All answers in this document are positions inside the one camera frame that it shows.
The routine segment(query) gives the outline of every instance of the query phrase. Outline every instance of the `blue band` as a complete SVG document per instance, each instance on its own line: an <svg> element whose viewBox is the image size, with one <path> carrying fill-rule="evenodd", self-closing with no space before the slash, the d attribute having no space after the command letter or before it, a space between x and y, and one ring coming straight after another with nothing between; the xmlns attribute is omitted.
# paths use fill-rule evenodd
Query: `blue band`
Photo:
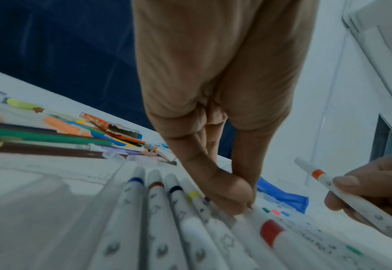
<svg viewBox="0 0 392 270"><path fill-rule="evenodd" d="M183 188L180 187L179 185L173 186L173 187L169 190L169 194L172 194L174 191L177 191L177 190L183 191Z"/></svg>
<svg viewBox="0 0 392 270"><path fill-rule="evenodd" d="M144 185L144 181L143 181L141 178L138 178L138 177L133 177L133 178L131 178L131 179L128 181L128 183L130 183L130 182L139 182L141 185Z"/></svg>

